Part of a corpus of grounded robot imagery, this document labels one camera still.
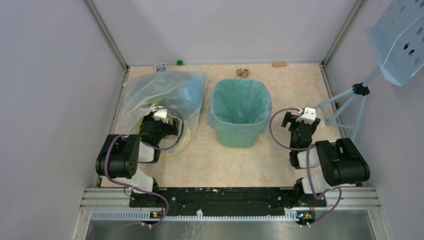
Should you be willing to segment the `clear yellowish plastic bag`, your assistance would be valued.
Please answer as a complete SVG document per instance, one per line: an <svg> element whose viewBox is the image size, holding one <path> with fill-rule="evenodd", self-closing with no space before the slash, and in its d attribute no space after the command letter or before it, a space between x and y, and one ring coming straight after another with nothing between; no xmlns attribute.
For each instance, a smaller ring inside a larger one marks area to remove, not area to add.
<svg viewBox="0 0 424 240"><path fill-rule="evenodd" d="M181 114L183 135L181 140L177 140L177 136L166 136L159 147L167 149L162 152L162 158L179 154L198 129L210 76L205 71L168 71L128 79L123 87L117 133L139 133L142 118L148 115L152 106L172 108Z"/></svg>

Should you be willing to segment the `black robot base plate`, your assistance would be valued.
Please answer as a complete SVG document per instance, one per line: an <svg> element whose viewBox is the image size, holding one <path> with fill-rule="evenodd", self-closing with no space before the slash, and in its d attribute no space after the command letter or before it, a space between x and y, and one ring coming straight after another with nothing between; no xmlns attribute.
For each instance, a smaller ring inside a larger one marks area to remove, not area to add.
<svg viewBox="0 0 424 240"><path fill-rule="evenodd" d="M156 188L157 195L132 192L131 208L152 208L151 216L206 217L282 216L287 209L325 207L298 187L168 187Z"/></svg>

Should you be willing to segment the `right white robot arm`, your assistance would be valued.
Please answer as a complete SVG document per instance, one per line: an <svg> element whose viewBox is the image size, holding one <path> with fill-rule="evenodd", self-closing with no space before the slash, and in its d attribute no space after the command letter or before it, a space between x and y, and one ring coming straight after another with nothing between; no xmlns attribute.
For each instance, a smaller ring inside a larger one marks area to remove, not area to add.
<svg viewBox="0 0 424 240"><path fill-rule="evenodd" d="M371 176L369 165L350 138L320 140L313 144L312 136L320 122L319 118L308 119L287 112L281 124L290 132L291 166L297 170L305 169L307 173L294 185L293 200L299 206L307 206L314 198L313 193L359 184Z"/></svg>

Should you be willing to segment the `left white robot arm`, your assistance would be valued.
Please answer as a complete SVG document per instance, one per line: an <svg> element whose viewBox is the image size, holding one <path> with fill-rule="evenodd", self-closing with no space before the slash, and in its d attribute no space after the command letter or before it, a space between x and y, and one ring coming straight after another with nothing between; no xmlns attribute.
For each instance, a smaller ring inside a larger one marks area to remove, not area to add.
<svg viewBox="0 0 424 240"><path fill-rule="evenodd" d="M141 194L141 200L149 207L160 202L160 193L154 189L156 180L139 170L140 157L148 163L156 163L161 152L160 142L168 136L176 136L179 142L185 130L185 123L171 117L168 122L155 119L153 115L145 116L139 126L138 134L109 134L95 161L95 171L112 183L131 189Z"/></svg>

